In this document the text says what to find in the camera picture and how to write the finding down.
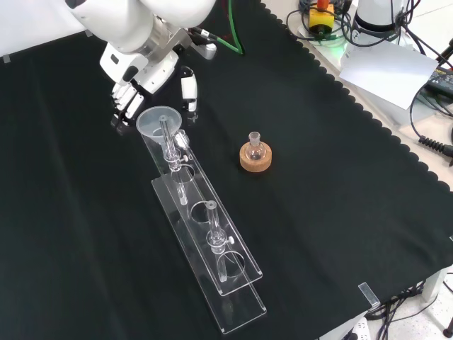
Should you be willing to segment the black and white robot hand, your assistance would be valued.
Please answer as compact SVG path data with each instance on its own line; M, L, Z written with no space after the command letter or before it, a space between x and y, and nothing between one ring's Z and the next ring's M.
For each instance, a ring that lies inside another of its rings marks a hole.
M124 135L135 127L146 97L156 95L168 83L176 73L178 62L179 55L173 50L154 64L141 54L125 54L110 43L106 45L100 66L113 81L110 125L116 133Z

